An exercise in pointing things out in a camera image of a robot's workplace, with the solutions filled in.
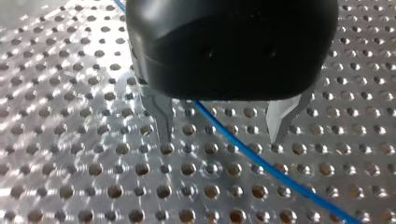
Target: metal surface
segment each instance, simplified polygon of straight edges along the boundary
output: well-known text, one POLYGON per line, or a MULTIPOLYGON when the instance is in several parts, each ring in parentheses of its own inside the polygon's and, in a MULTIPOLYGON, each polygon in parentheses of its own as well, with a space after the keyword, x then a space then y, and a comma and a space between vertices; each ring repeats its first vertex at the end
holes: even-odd
MULTIPOLYGON (((282 145, 270 146, 267 103, 206 106, 349 214, 395 222, 395 6, 340 11, 315 100, 282 145)), ((121 15, 112 1, 69 2, 0 34, 1 222, 339 221, 250 164, 191 104, 174 101, 172 145, 160 146, 121 15)))

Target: blue cable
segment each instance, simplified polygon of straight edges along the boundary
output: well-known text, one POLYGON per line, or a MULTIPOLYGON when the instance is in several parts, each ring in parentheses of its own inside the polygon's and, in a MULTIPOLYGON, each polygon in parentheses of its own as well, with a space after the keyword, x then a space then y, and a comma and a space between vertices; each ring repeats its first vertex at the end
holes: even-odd
POLYGON ((125 12, 125 5, 120 0, 114 0, 114 2, 116 2, 117 6, 119 6, 121 11, 125 12))
MULTIPOLYGON (((125 12, 125 5, 120 2, 120 0, 114 0, 116 4, 120 7, 121 11, 125 12)), ((237 146, 248 158, 253 160, 255 163, 259 164, 268 174, 272 175, 276 179, 283 182, 285 185, 289 186, 290 188, 294 189, 295 191, 299 192, 306 198, 310 198, 314 203, 329 210, 335 216, 342 218, 347 223, 357 224, 360 223, 357 219, 350 216, 348 213, 344 212, 342 209, 338 208, 334 204, 326 201, 325 199, 321 198, 310 189, 300 185, 295 180, 291 179, 287 175, 282 174, 279 172, 274 166, 270 163, 265 161, 259 155, 257 155, 253 150, 248 148, 245 144, 243 144, 239 139, 233 136, 227 128, 225 128, 199 101, 194 101, 195 107, 201 112, 201 114, 208 119, 213 126, 217 130, 219 130, 230 142, 232 142, 235 146, 237 146)))

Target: hole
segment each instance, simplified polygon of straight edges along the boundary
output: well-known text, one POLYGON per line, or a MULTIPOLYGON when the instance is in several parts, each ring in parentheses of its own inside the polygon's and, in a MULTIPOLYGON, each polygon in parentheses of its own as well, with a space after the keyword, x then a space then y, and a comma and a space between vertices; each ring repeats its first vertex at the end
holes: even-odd
POLYGON ((192 117, 195 114, 195 110, 193 108, 187 108, 184 110, 184 115, 186 117, 192 117))
POLYGON ((395 148, 393 145, 388 143, 380 143, 379 150, 387 156, 393 155, 395 153, 395 148))
POLYGON ((19 39, 12 39, 12 40, 11 40, 11 44, 14 45, 14 46, 17 46, 17 45, 19 45, 20 43, 21 43, 21 41, 20 41, 19 39))
POLYGON ((0 118, 6 118, 9 115, 9 108, 0 108, 0 118))
POLYGON ((357 185, 352 185, 348 187, 348 195, 353 199, 364 198, 363 189, 357 185))
POLYGON ((195 165, 192 163, 184 163, 181 165, 181 173, 183 175, 192 175, 195 172, 195 165))
POLYGON ((282 220, 285 224, 295 223, 297 219, 297 215, 290 210, 283 210, 279 214, 280 220, 282 220))
POLYGON ((192 125, 192 124, 186 124, 186 125, 183 126, 182 131, 187 136, 190 136, 193 133, 195 133, 195 126, 192 125))
POLYGON ((155 213, 155 217, 158 221, 165 221, 168 219, 168 213, 166 211, 158 211, 155 213))
POLYGON ((379 167, 371 161, 364 163, 364 171, 367 175, 371 176, 378 176, 381 174, 381 172, 379 171, 379 167))
POLYGON ((334 214, 330 214, 329 217, 330 217, 330 219, 332 220, 333 223, 341 223, 342 222, 342 219, 337 217, 334 214))
POLYGON ((35 99, 35 92, 31 91, 31 92, 27 92, 25 94, 25 100, 27 101, 33 101, 35 99))
POLYGON ((227 116, 227 117, 233 117, 233 116, 235 115, 235 110, 234 110, 234 109, 226 108, 226 109, 224 110, 224 114, 225 114, 225 116, 227 116))
POLYGON ((387 209, 384 213, 381 214, 381 220, 386 222, 386 223, 392 223, 396 221, 396 214, 387 209))
POLYGON ((128 93, 125 95, 126 100, 133 100, 134 99, 134 94, 133 93, 128 93))
POLYGON ((14 127, 11 128, 11 133, 15 135, 20 135, 24 131, 24 125, 22 124, 17 124, 14 127))
POLYGON ((88 83, 92 86, 96 85, 99 83, 99 78, 98 77, 90 77, 88 79, 88 83))
POLYGON ((121 175, 122 173, 124 173, 124 167, 122 164, 116 164, 113 167, 113 173, 116 175, 121 175))
POLYGON ((291 197, 291 190, 289 188, 282 186, 282 187, 277 188, 277 194, 279 194, 279 196, 281 196, 283 198, 289 198, 289 197, 291 197))
POLYGON ((16 216, 17 216, 17 215, 16 215, 14 212, 7 211, 7 212, 4 214, 4 219, 6 219, 6 220, 12 222, 16 216))
MULTIPOLYGON (((253 150, 256 154, 260 154, 262 152, 262 146, 260 144, 257 143, 250 143, 249 145, 247 145, 251 150, 253 150)), ((278 151, 282 151, 283 147, 282 146, 278 146, 278 151)))
POLYGON ((66 101, 73 101, 76 98, 76 93, 74 91, 69 91, 64 95, 66 101))
POLYGON ((84 192, 85 192, 85 195, 87 195, 88 197, 93 197, 96 195, 96 189, 95 189, 95 187, 92 187, 92 186, 85 188, 84 192))
POLYGON ((171 189, 168 186, 160 185, 157 188, 157 196, 161 199, 165 199, 171 195, 171 189))
POLYGON ((239 209, 234 209, 230 212, 230 220, 232 223, 243 223, 246 220, 245 212, 239 209))
POLYGON ((103 116, 110 116, 111 115, 111 111, 110 110, 108 110, 108 109, 106 109, 106 110, 104 110, 104 111, 102 111, 102 115, 103 116))
POLYGON ((117 83, 117 80, 115 79, 115 78, 110 78, 109 80, 108 80, 108 83, 110 83, 110 84, 116 84, 117 83))
POLYGON ((79 125, 77 129, 78 133, 84 134, 87 132, 87 127, 85 125, 79 125))
POLYGON ((28 113, 27 113, 27 111, 25 110, 25 109, 22 109, 22 110, 20 110, 20 113, 19 113, 21 116, 23 116, 23 117, 26 117, 26 116, 28 116, 28 113))
POLYGON ((58 153, 58 152, 60 151, 60 149, 59 149, 58 146, 51 146, 51 147, 49 148, 49 151, 50 151, 51 153, 53 153, 53 154, 56 154, 56 153, 58 153))
POLYGON ((107 221, 115 221, 117 219, 117 214, 114 211, 105 212, 105 219, 107 221))
POLYGON ((26 153, 33 156, 39 150, 39 145, 29 145, 26 148, 26 153))
POLYGON ((235 125, 226 124, 225 127, 228 129, 228 131, 230 131, 230 133, 234 135, 238 133, 238 127, 236 127, 235 125))
POLYGON ((102 125, 98 128, 98 134, 108 133, 109 131, 110 131, 110 128, 108 125, 102 125))
POLYGON ((391 174, 396 175, 396 163, 388 164, 388 171, 391 174))
POLYGON ((218 223, 219 218, 220 218, 220 215, 217 211, 206 213, 207 223, 209 223, 209 224, 218 223))
POLYGON ((73 187, 70 185, 61 186, 59 189, 59 196, 63 199, 69 199, 74 194, 73 187))
POLYGON ((117 63, 113 63, 110 65, 110 70, 112 70, 112 71, 118 71, 120 69, 121 69, 121 66, 117 63))
POLYGON ((90 107, 79 111, 79 115, 82 116, 83 118, 87 118, 91 114, 92 114, 92 109, 90 107))
POLYGON ((352 164, 349 164, 349 163, 344 164, 343 169, 347 175, 355 175, 357 173, 355 166, 353 166, 352 164))
POLYGON ((145 193, 146 193, 146 189, 143 187, 137 187, 134 189, 134 194, 137 197, 141 197, 141 196, 145 195, 145 193))
POLYGON ((107 189, 107 195, 112 199, 119 198, 121 194, 122 194, 122 188, 119 185, 113 185, 107 189))
POLYGON ((116 99, 116 94, 114 92, 108 92, 105 94, 105 100, 112 101, 116 99))
POLYGON ((248 125, 248 126, 247 126, 247 133, 256 134, 256 133, 258 133, 258 132, 259 132, 259 128, 258 128, 258 127, 256 127, 256 126, 251 126, 251 125, 248 125))
POLYGON ((204 174, 208 176, 218 175, 219 167, 215 163, 207 163, 204 165, 204 174))
POLYGON ((163 155, 169 155, 174 151, 174 147, 171 144, 161 145, 161 153, 163 155))
POLYGON ((282 172, 283 174, 287 174, 288 173, 288 171, 289 171, 289 168, 288 168, 288 166, 287 165, 285 165, 285 164, 282 164, 282 163, 275 163, 274 164, 274 167, 279 171, 279 172, 282 172))
POLYGON ((255 185, 251 189, 253 196, 257 199, 264 199, 268 196, 268 189, 261 185, 255 185))
POLYGON ((15 148, 13 146, 8 146, 8 147, 6 147, 6 152, 8 154, 14 153, 15 152, 15 148))
POLYGON ((250 165, 250 170, 253 172, 255 175, 264 175, 264 169, 256 164, 251 164, 250 165))
POLYGON ((212 135, 215 131, 216 131, 215 127, 212 127, 212 126, 206 126, 205 127, 205 133, 206 134, 212 135))
POLYGON ((128 118, 134 114, 134 111, 131 108, 126 108, 121 111, 123 117, 128 118))
POLYGON ((160 171, 163 174, 168 174, 168 173, 170 173, 172 171, 172 167, 171 167, 171 165, 163 164, 160 167, 160 171))
POLYGON ((40 197, 45 197, 45 196, 47 196, 48 192, 47 192, 46 188, 43 187, 43 188, 38 188, 36 191, 36 194, 40 197))
POLYGON ((74 145, 72 146, 72 148, 70 149, 70 152, 71 152, 72 154, 77 155, 80 151, 82 151, 82 150, 84 150, 84 149, 85 149, 85 145, 84 145, 83 143, 74 144, 74 145))
POLYGON ((134 77, 128 77, 128 79, 126 79, 126 83, 130 86, 134 86, 136 85, 136 79, 134 79, 134 77))
POLYGON ((83 37, 79 42, 83 45, 87 45, 91 43, 91 40, 88 37, 83 37))
POLYGON ((323 146, 321 144, 316 144, 315 150, 320 154, 328 154, 329 153, 329 149, 326 146, 323 146))
POLYGON ((329 186, 326 188, 326 194, 330 198, 337 198, 339 196, 338 188, 329 186))
POLYGON ((101 30, 103 33, 107 33, 107 32, 110 31, 110 28, 108 28, 107 26, 103 26, 102 28, 100 28, 100 30, 101 30))
POLYGON ((6 175, 9 171, 9 165, 0 163, 0 175, 6 175))
POLYGON ((97 50, 93 55, 97 58, 101 58, 105 56, 105 53, 102 50, 97 50))
POLYGON ((186 197, 191 197, 196 191, 197 189, 193 186, 184 186, 180 192, 186 197))
POLYGON ((23 165, 20 168, 20 172, 23 175, 29 175, 30 174, 30 166, 29 165, 23 165))
POLYGON ((137 164, 134 168, 137 175, 146 175, 149 172, 149 166, 145 163, 137 164))
POLYGON ((119 144, 116 148, 116 152, 117 154, 125 155, 126 153, 128 153, 129 149, 129 144, 119 144))
POLYGON ((82 210, 78 213, 80 222, 91 222, 93 220, 93 212, 91 210, 82 210))
POLYGON ((182 223, 192 223, 195 220, 195 214, 190 209, 183 209, 178 213, 178 218, 182 223))
POLYGON ((68 117, 70 115, 70 109, 69 108, 62 109, 60 113, 62 116, 68 117))
POLYGON ((59 222, 64 222, 66 220, 66 214, 64 211, 57 211, 55 213, 55 219, 57 219, 59 222))
POLYGON ((334 167, 332 167, 329 163, 323 162, 319 165, 319 171, 321 174, 325 176, 332 176, 334 175, 334 167))
POLYGON ((232 177, 238 177, 241 175, 242 172, 242 167, 239 164, 231 164, 228 168, 227 168, 227 173, 228 175, 232 176, 232 177))
POLYGON ((102 173, 102 165, 99 163, 91 164, 88 167, 88 173, 90 175, 99 175, 102 173))
POLYGON ((219 150, 218 145, 214 144, 214 143, 207 143, 204 146, 204 152, 207 155, 213 155, 216 154, 216 152, 219 150))
POLYGON ((47 163, 43 165, 41 173, 43 175, 50 175, 55 170, 55 165, 52 163, 47 163))
POLYGON ((66 171, 70 175, 73 175, 73 174, 75 174, 77 172, 77 167, 74 164, 67 165, 66 166, 66 171))
POLYGON ((12 187, 11 192, 9 195, 14 199, 19 199, 21 195, 26 191, 26 188, 22 185, 16 185, 12 187))
POLYGON ((229 193, 233 198, 241 198, 242 195, 244 194, 244 191, 242 190, 241 187, 234 185, 231 187, 229 193))
POLYGON ((123 126, 123 127, 121 127, 121 129, 120 129, 120 132, 122 133, 122 134, 127 134, 127 133, 129 133, 131 131, 131 127, 129 127, 129 126, 123 126))
POLYGON ((311 169, 309 166, 298 164, 297 165, 297 171, 302 174, 302 175, 310 175, 311 174, 311 169))
POLYGON ((206 186, 204 189, 204 194, 209 199, 214 199, 219 195, 219 187, 216 185, 206 186))
POLYGON ((351 148, 349 145, 337 143, 336 151, 341 155, 349 155, 351 153, 351 148))
POLYGON ((323 127, 318 124, 310 125, 310 130, 313 135, 323 135, 324 134, 323 127))
POLYGON ((256 223, 269 223, 271 220, 271 216, 267 212, 257 212, 256 218, 257 218, 256 223))
POLYGON ((27 219, 31 222, 40 222, 43 218, 41 210, 35 209, 27 215, 27 219))
POLYGON ((183 146, 182 150, 183 150, 184 153, 189 154, 189 153, 192 153, 195 150, 195 146, 186 144, 186 145, 183 146))
POLYGON ((149 152, 149 146, 141 145, 141 146, 139 146, 138 150, 142 154, 148 153, 149 152))

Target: perforated metal plate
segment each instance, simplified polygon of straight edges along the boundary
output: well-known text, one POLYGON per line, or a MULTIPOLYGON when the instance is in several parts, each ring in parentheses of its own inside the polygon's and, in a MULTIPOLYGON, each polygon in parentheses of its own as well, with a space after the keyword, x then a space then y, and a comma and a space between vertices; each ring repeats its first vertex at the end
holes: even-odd
MULTIPOLYGON (((0 222, 341 222, 251 164, 192 105, 174 101, 172 145, 158 145, 112 1, 21 19, 0 33, 0 222)), ((395 29, 394 2, 340 2, 315 99, 282 145, 269 143, 267 103, 205 105, 349 214, 396 222, 395 29)))

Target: blue tube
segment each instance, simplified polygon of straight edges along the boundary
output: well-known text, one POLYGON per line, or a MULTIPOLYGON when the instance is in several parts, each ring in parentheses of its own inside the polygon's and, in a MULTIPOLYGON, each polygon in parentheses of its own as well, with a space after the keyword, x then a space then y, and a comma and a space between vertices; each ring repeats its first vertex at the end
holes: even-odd
POLYGON ((125 12, 125 5, 120 0, 114 0, 114 2, 116 2, 117 6, 119 6, 121 11, 125 12))
POLYGON ((357 219, 350 216, 348 213, 344 212, 342 209, 336 207, 334 204, 327 202, 325 199, 321 198, 311 190, 300 185, 295 180, 291 179, 287 175, 279 172, 274 166, 265 161, 259 155, 257 155, 253 150, 245 146, 239 139, 233 136, 227 128, 225 128, 199 101, 194 101, 196 108, 201 112, 206 119, 212 123, 217 130, 219 130, 231 143, 239 148, 249 159, 253 160, 255 163, 259 164, 268 174, 272 175, 276 179, 282 181, 285 185, 304 195, 306 198, 310 198, 314 203, 329 210, 332 214, 342 218, 347 223, 360 223, 357 219))

